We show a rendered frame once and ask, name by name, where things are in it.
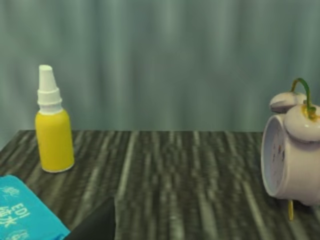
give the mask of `clock leg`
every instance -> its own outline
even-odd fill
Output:
[[[294,201],[289,200],[288,202],[288,214],[289,220],[292,221],[294,219]]]

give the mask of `black object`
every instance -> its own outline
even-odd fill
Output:
[[[116,208],[114,198],[108,198],[64,240],[114,240],[116,234]]]

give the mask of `yellow bottle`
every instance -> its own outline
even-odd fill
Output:
[[[75,163],[70,119],[61,103],[52,67],[40,65],[35,131],[41,166],[49,173],[64,172]]]

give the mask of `clock body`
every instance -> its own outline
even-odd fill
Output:
[[[292,138],[285,114],[269,118],[262,137],[261,173],[271,197],[320,204],[320,144]]]

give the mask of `wooden table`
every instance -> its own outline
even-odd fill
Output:
[[[74,131],[75,166],[42,171],[35,132],[0,152],[15,175],[71,230],[116,196],[118,240],[318,240],[320,211],[269,197],[261,133]]]

